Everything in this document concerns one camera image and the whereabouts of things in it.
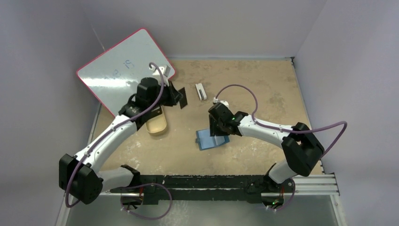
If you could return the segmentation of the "black credit card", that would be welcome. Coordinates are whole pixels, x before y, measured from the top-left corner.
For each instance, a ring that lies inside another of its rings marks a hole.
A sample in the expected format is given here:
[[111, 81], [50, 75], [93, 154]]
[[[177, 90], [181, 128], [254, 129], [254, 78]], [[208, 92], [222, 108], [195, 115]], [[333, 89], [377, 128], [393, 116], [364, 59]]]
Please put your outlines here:
[[179, 99], [179, 105], [180, 105], [180, 108], [183, 109], [188, 105], [185, 87], [181, 88], [178, 92], [181, 96]]

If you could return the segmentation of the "blue card holder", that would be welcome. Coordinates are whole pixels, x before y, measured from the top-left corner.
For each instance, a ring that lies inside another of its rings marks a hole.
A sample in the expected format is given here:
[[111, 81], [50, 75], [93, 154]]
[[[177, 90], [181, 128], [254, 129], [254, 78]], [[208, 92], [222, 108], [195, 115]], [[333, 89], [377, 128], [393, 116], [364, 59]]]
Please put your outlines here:
[[216, 148], [229, 142], [229, 136], [212, 136], [210, 135], [210, 129], [196, 131], [195, 143], [198, 145], [200, 151]]

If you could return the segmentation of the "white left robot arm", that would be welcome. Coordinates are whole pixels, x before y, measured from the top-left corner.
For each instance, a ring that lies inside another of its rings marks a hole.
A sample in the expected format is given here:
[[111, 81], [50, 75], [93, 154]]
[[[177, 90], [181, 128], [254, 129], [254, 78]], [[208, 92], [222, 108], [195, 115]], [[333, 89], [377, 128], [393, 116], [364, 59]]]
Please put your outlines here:
[[65, 154], [58, 164], [59, 187], [65, 191], [67, 208], [77, 203], [92, 203], [101, 192], [123, 187], [128, 192], [140, 188], [138, 174], [129, 166], [101, 172], [112, 153], [147, 121], [158, 116], [162, 106], [175, 106], [184, 99], [180, 90], [165, 76], [165, 71], [149, 63], [152, 75], [144, 77], [111, 124], [92, 143], [75, 155]]

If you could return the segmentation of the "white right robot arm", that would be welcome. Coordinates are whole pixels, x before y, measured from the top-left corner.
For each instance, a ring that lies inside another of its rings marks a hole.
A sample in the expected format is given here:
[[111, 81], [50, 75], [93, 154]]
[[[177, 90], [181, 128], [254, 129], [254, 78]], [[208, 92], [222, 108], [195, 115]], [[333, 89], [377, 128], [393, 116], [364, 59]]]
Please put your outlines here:
[[318, 163], [325, 149], [304, 123], [294, 126], [278, 125], [253, 118], [245, 112], [232, 113], [223, 103], [208, 110], [212, 136], [236, 135], [252, 137], [280, 148], [285, 159], [273, 164], [265, 174], [265, 188], [271, 192], [283, 182], [297, 175], [307, 177]]

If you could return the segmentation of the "white whiteboard eraser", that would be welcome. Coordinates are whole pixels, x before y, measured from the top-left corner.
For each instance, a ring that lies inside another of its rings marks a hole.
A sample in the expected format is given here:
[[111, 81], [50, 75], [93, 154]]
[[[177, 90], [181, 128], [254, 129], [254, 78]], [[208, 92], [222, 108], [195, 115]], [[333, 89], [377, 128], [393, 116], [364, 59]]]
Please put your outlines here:
[[197, 83], [195, 84], [195, 88], [197, 90], [198, 96], [199, 96], [199, 100], [203, 101], [207, 99], [207, 95], [204, 89], [204, 86], [202, 83]]

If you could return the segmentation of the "gold oval tin tray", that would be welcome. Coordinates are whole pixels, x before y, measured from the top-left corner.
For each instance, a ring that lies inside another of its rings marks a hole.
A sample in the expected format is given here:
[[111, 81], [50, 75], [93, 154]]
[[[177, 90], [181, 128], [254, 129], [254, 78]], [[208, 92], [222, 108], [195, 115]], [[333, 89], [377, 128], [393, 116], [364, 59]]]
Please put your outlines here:
[[157, 107], [149, 113], [149, 118], [145, 123], [146, 130], [151, 136], [159, 136], [166, 132], [167, 121], [163, 107]]

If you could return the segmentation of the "pink framed whiteboard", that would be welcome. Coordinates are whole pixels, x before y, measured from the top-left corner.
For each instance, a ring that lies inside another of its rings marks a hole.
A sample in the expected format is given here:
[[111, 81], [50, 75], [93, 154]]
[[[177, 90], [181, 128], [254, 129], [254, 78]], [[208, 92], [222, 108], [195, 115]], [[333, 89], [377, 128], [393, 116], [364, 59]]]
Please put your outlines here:
[[136, 92], [140, 80], [153, 74], [150, 62], [165, 66], [167, 78], [174, 76], [172, 64], [154, 38], [142, 28], [78, 69], [76, 74], [115, 116]]

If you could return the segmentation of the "black mounting base plate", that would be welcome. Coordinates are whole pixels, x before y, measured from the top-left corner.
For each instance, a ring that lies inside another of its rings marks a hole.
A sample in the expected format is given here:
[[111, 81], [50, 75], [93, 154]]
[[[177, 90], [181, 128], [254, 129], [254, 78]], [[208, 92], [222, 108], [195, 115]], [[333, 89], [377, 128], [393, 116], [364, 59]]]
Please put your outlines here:
[[281, 206], [294, 191], [291, 179], [277, 184], [265, 175], [141, 175], [129, 187], [110, 190], [123, 204], [159, 201], [245, 201]]

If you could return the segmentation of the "aluminium frame rail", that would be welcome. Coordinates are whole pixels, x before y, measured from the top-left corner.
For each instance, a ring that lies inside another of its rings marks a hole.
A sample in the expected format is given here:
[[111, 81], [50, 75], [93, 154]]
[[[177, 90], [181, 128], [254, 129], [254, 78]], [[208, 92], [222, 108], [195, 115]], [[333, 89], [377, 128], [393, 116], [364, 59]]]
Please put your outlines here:
[[[338, 193], [338, 186], [336, 184], [335, 177], [332, 175], [311, 175], [310, 177], [295, 177], [292, 179], [294, 183], [294, 191], [300, 195], [331, 195]], [[113, 186], [112, 188], [107, 188], [105, 182], [98, 180], [96, 183], [91, 183], [90, 188], [85, 190], [83, 194], [76, 195], [75, 197], [80, 199], [84, 203], [92, 202], [96, 197], [100, 195], [111, 194], [110, 190], [114, 188], [120, 188]]]

